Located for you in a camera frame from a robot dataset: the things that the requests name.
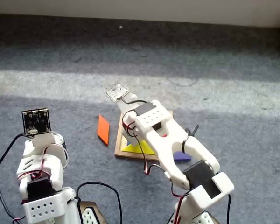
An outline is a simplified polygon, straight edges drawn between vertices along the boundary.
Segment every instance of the orange puzzle piece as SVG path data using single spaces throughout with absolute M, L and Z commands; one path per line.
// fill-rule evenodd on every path
M 103 118 L 102 115 L 98 117 L 98 136 L 106 144 L 109 144 L 109 128 L 110 124 Z

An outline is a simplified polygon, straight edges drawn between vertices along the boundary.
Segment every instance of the red wire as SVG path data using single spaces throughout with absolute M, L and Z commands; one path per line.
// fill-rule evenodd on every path
M 17 178 L 18 180 L 19 180 L 21 177 L 23 177 L 23 176 L 25 176 L 25 175 L 28 175 L 28 174 L 32 174 L 32 176 L 31 176 L 32 179 L 38 179 L 38 178 L 40 178 L 40 177 L 42 176 L 43 173 L 45 173 L 46 175 L 50 176 L 49 173 L 43 171 L 43 166 L 44 166 L 44 162 L 45 162 L 44 155 L 46 154 L 48 148 L 49 148 L 49 146 L 47 146 L 47 147 L 44 149 L 44 151 L 43 151 L 41 169 L 40 169 L 40 170 L 32 170 L 32 171 L 25 172 L 25 173 L 21 174 L 20 176 L 18 176 L 18 178 Z
M 174 217 L 174 222 L 173 224 L 178 224 L 178 214 L 179 214 L 179 209 L 181 208 L 182 205 L 182 200 L 185 196 L 180 197 L 178 205 L 177 205 L 177 209 L 176 209 L 176 213 L 175 213 L 175 217 Z
M 179 216 L 176 224 L 179 224 L 180 221 L 181 221 L 181 217 Z

